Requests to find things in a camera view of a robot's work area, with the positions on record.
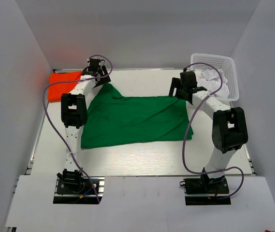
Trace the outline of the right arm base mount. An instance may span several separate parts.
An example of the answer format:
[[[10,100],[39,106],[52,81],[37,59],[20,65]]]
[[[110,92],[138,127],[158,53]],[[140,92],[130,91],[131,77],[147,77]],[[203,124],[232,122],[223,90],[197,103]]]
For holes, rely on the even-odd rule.
[[[214,184],[207,184],[201,178],[186,178],[179,186],[184,188],[186,206],[231,205],[226,178]]]

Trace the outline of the white t shirt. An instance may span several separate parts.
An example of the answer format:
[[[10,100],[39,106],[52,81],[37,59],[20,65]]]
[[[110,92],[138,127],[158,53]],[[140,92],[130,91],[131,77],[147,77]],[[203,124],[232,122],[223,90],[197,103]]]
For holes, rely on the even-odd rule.
[[[223,78],[223,86],[217,93],[215,93],[215,96],[226,99],[230,95],[230,91],[227,86],[228,79],[224,76],[222,69],[219,69],[218,71],[220,72]],[[195,74],[197,80],[197,87],[205,87],[209,93],[214,92],[221,85],[221,79],[219,77],[219,74],[213,69],[207,69],[205,71],[195,70]]]

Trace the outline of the green t shirt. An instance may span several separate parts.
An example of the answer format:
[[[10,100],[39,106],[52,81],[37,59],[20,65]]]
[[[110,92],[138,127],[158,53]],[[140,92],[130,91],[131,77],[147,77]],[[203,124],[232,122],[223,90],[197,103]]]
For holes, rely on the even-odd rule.
[[[175,97],[125,97],[105,84],[88,107],[82,149],[192,139],[186,102]]]

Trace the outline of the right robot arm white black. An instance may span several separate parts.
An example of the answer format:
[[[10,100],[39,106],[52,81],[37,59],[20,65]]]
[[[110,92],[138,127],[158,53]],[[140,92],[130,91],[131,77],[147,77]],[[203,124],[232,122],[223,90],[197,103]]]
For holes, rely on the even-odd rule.
[[[210,179],[221,178],[226,171],[232,169],[237,169],[243,173],[239,167],[228,167],[228,164],[236,151],[248,142],[244,110],[241,107],[230,107],[216,99],[206,88],[198,87],[193,71],[181,72],[179,78],[172,78],[169,96],[185,100],[196,107],[189,120],[182,144],[184,168],[191,174],[207,175]],[[210,160],[201,172],[189,169],[185,161],[188,131],[199,110],[202,110],[212,119],[211,137],[214,145]]]

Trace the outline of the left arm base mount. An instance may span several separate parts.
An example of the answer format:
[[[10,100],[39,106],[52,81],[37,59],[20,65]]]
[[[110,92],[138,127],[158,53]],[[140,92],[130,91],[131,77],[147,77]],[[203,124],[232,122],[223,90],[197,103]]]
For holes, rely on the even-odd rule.
[[[104,192],[104,177],[88,179],[81,171],[57,173],[54,204],[99,204]]]

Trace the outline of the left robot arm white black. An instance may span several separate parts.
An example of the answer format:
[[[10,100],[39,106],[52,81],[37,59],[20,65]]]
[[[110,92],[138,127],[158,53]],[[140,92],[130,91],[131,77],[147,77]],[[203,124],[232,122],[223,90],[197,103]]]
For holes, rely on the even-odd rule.
[[[81,150],[81,138],[87,122],[86,97],[95,87],[110,82],[105,62],[108,59],[99,55],[87,59],[87,67],[82,70],[76,86],[61,96],[61,121],[65,127],[67,155],[64,168],[77,170],[77,154]]]

